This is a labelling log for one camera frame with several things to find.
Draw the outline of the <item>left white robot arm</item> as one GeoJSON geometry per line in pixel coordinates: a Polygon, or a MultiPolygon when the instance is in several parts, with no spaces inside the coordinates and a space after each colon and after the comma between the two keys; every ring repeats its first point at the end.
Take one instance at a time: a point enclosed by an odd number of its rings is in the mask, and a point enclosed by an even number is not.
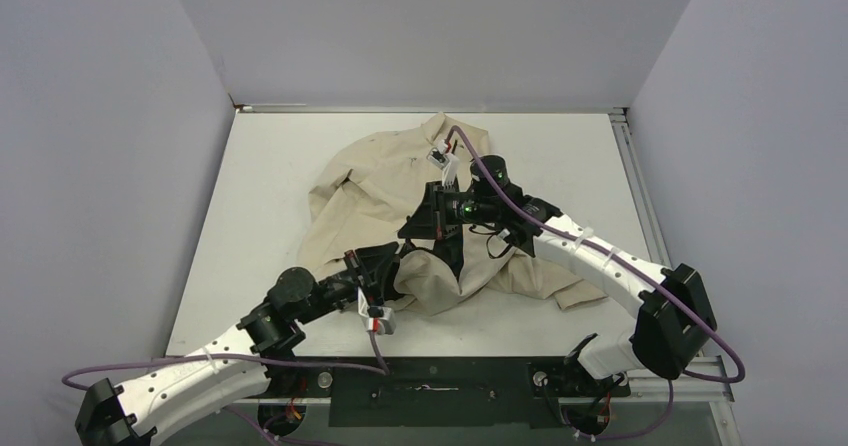
{"type": "Polygon", "coordinates": [[[400,244],[349,250],[342,268],[321,280],[306,268],[284,270],[263,300],[224,333],[187,356],[128,363],[143,375],[84,387],[74,428],[84,445],[159,445],[174,433],[244,398],[289,394],[299,369],[387,368],[297,359],[303,325],[354,304],[370,336],[390,334],[386,305],[400,265],[400,244]]]}

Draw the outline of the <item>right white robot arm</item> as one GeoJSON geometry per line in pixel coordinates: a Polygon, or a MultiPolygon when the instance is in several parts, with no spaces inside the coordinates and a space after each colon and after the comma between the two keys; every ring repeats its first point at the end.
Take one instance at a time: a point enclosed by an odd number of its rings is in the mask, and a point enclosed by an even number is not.
{"type": "Polygon", "coordinates": [[[686,264],[670,270],[603,240],[555,205],[524,193],[500,156],[474,160],[470,172],[466,190],[444,180],[427,183],[399,237],[443,244],[483,226],[510,247],[588,281],[623,307],[635,320],[632,331],[617,339],[588,336],[570,353],[565,380],[579,394],[630,370],[644,368],[667,380],[689,372],[690,362],[716,336],[698,271],[686,264]]]}

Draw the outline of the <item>beige zip jacket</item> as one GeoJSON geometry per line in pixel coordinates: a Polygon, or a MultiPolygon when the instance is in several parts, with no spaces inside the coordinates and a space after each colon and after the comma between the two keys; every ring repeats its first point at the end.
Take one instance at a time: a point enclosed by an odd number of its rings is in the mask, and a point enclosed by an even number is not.
{"type": "MultiPolygon", "coordinates": [[[[345,251],[392,242],[420,204],[425,185],[441,172],[426,158],[458,120],[442,113],[421,126],[379,132],[345,147],[327,164],[308,194],[311,225],[296,263],[318,278],[343,269],[345,251]]],[[[433,255],[430,241],[418,241],[400,261],[396,304],[435,315],[459,305],[483,288],[556,300],[562,309],[604,299],[590,282],[549,261],[512,250],[495,259],[500,240],[463,235],[464,265],[454,274],[433,255]]]]}

